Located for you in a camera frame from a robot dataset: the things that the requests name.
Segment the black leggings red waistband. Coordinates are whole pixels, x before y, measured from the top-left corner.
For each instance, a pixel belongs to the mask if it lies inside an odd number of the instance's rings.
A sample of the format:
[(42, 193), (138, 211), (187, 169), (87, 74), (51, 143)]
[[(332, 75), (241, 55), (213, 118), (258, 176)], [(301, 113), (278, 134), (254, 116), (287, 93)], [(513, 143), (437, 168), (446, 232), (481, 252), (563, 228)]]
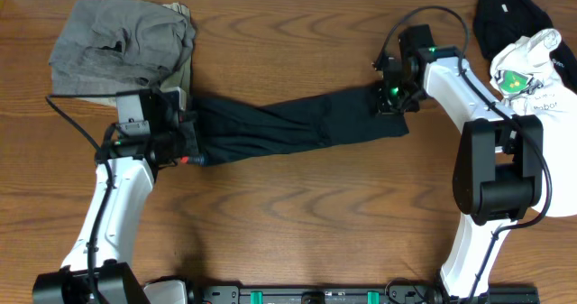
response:
[(377, 86), (374, 82), (261, 107), (199, 97), (193, 102), (199, 153), (181, 161), (215, 166), (408, 134), (403, 115), (377, 113)]

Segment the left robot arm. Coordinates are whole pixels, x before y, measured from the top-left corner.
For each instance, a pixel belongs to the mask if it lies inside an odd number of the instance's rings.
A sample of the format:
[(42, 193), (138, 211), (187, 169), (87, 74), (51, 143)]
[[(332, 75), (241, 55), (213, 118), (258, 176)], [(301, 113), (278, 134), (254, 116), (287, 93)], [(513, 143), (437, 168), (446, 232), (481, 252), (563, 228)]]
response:
[(195, 113), (179, 87), (114, 94), (118, 119), (96, 149), (96, 186), (71, 251), (37, 277), (36, 303), (191, 303), (179, 277), (142, 286), (131, 265), (136, 234), (160, 170), (198, 154)]

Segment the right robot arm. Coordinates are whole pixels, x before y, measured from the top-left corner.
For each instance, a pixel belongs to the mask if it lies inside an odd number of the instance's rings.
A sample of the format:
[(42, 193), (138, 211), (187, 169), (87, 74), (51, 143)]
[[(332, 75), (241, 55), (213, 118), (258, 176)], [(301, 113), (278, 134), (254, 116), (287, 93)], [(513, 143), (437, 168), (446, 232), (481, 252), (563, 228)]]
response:
[(381, 53), (374, 64), (383, 76), (378, 114), (416, 112), (431, 97), (461, 134), (452, 179), (460, 222), (429, 302), (537, 303), (534, 287), (491, 287), (488, 279), (504, 239), (541, 198), (542, 124), (499, 105), (461, 51), (437, 46), (428, 25), (408, 27), (398, 44), (399, 59)]

